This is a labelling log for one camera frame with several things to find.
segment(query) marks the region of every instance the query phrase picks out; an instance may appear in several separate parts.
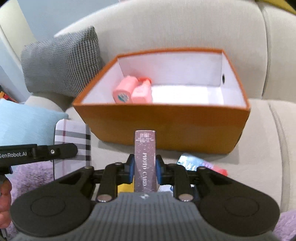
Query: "open box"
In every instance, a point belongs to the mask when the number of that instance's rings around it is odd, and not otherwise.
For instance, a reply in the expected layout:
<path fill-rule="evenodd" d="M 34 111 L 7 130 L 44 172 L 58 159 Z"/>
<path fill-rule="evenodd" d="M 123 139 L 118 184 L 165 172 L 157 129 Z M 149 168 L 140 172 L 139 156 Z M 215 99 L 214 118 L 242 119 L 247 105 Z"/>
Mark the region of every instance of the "open box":
<path fill-rule="evenodd" d="M 127 75 L 152 80 L 152 104 L 116 104 L 112 91 Z M 157 148 L 229 153 L 250 104 L 220 49 L 148 50 L 118 55 L 73 106 L 102 141 L 133 145 L 136 130 L 155 130 Z"/>

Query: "gray pillow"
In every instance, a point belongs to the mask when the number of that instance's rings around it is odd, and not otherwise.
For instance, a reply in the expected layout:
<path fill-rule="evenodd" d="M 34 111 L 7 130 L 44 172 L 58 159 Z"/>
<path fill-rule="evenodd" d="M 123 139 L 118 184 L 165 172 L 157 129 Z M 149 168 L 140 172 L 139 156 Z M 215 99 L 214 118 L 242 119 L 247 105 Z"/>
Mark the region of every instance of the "gray pillow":
<path fill-rule="evenodd" d="M 29 92 L 71 97 L 76 97 L 102 67 L 92 26 L 25 46 L 21 62 Z"/>

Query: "light blue pillow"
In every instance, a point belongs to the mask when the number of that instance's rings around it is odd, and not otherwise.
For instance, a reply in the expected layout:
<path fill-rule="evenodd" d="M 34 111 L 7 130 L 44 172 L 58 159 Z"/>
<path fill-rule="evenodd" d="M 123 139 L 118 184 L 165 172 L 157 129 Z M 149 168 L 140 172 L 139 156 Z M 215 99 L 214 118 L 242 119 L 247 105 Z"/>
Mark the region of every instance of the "light blue pillow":
<path fill-rule="evenodd" d="M 53 145 L 57 122 L 68 114 L 0 99 L 0 146 Z"/>

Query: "pink bottle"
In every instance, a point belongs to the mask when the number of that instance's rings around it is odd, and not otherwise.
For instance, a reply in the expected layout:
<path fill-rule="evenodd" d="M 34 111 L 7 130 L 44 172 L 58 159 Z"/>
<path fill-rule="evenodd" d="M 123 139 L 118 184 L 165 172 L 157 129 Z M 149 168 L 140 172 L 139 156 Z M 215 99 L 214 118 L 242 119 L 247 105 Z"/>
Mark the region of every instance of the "pink bottle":
<path fill-rule="evenodd" d="M 116 103 L 131 103 L 131 95 L 134 89 L 139 85 L 136 77 L 127 76 L 113 91 L 113 98 Z"/>
<path fill-rule="evenodd" d="M 151 79 L 142 77 L 139 82 L 143 82 L 140 86 L 136 87 L 131 94 L 131 100 L 136 104 L 152 103 L 152 90 Z"/>

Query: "metal screw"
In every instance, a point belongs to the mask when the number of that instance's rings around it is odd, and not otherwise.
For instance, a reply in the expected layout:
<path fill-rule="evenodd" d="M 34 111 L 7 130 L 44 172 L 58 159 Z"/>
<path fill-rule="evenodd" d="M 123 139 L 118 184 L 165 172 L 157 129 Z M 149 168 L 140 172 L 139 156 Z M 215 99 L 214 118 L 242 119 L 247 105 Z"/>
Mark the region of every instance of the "metal screw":
<path fill-rule="evenodd" d="M 112 197 L 108 194 L 99 195 L 97 198 L 98 202 L 109 202 L 112 200 Z"/>
<path fill-rule="evenodd" d="M 188 193 L 181 194 L 178 198 L 182 202 L 190 202 L 193 200 L 193 196 Z"/>

